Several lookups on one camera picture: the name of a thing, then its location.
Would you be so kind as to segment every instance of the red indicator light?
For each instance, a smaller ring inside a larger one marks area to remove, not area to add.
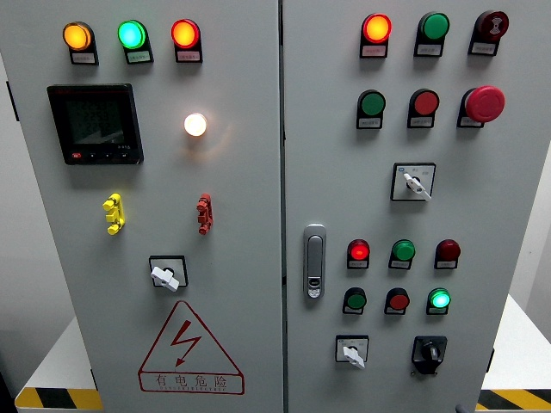
[[[393,310],[404,310],[410,304],[410,299],[407,295],[395,295],[390,299],[390,306]]]
[[[486,41],[498,41],[507,33],[509,17],[503,11],[487,11],[476,20],[476,30]]]
[[[485,123],[496,119],[505,108],[505,95],[495,86],[480,86],[473,90],[465,102],[467,116]]]
[[[349,244],[348,253],[353,260],[365,261],[369,257],[369,244],[363,239],[355,239]]]
[[[363,23],[363,36],[371,43],[384,43],[390,37],[393,24],[387,15],[369,15]]]
[[[176,46],[182,49],[190,49],[195,46],[201,36],[195,22],[189,19],[175,22],[172,25],[171,35]]]
[[[439,103],[436,93],[425,91],[417,96],[413,105],[419,114],[427,115],[436,112]]]
[[[459,244],[453,239],[444,239],[436,247],[438,258],[442,261],[457,261],[461,254]]]

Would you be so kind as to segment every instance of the orange indicator light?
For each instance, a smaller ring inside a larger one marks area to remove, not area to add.
[[[195,22],[183,19],[178,20],[172,25],[172,39],[174,43],[182,49],[189,49],[199,41],[199,28]]]
[[[69,23],[63,29],[63,41],[74,51],[84,50],[92,41],[90,28],[81,22]]]
[[[383,43],[387,41],[393,24],[387,15],[370,15],[363,23],[363,35],[371,43]]]

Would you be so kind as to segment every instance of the illuminated indicator light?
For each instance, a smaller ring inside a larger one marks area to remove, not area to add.
[[[183,122],[183,128],[191,136],[201,136],[207,130],[207,120],[202,114],[190,114]]]
[[[73,22],[63,29],[63,41],[70,49],[78,52],[90,46],[92,35],[84,24]]]
[[[442,261],[457,261],[461,254],[459,244],[453,239],[444,239],[438,244],[436,250]]]
[[[367,303],[368,301],[361,294],[353,294],[346,300],[347,306],[350,307],[352,310],[360,310]]]
[[[424,18],[421,25],[423,34],[431,40],[439,40],[449,31],[448,17],[443,13],[433,13]]]
[[[369,116],[382,112],[385,105],[385,98],[379,93],[368,93],[362,99],[362,111]]]
[[[145,43],[145,28],[135,21],[129,20],[119,26],[119,40],[127,49],[138,49]]]
[[[495,86],[480,86],[473,90],[465,101],[467,116],[485,123],[496,119],[505,108],[505,95]]]
[[[172,39],[182,49],[189,49],[199,41],[199,28],[191,20],[183,19],[172,25]]]
[[[393,254],[400,261],[410,261],[415,256],[415,247],[411,241],[404,239],[394,244]]]
[[[363,23],[363,35],[371,43],[384,43],[392,29],[393,25],[387,15],[371,15]]]
[[[415,110],[422,115],[432,114],[438,109],[438,96],[434,92],[425,91],[415,99]]]
[[[433,307],[444,308],[449,305],[451,300],[448,290],[445,288],[437,288],[432,290],[429,294],[429,301]]]
[[[404,310],[410,304],[410,299],[406,295],[395,295],[390,299],[390,306],[393,310]]]

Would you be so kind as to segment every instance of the emergency stop button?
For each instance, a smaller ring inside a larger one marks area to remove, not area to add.
[[[505,108],[505,95],[501,89],[485,85],[469,90],[461,100],[457,127],[484,127],[497,119]]]

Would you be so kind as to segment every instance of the warning sign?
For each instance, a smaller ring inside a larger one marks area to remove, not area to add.
[[[142,391],[245,394],[245,378],[186,301],[178,301],[138,371]]]

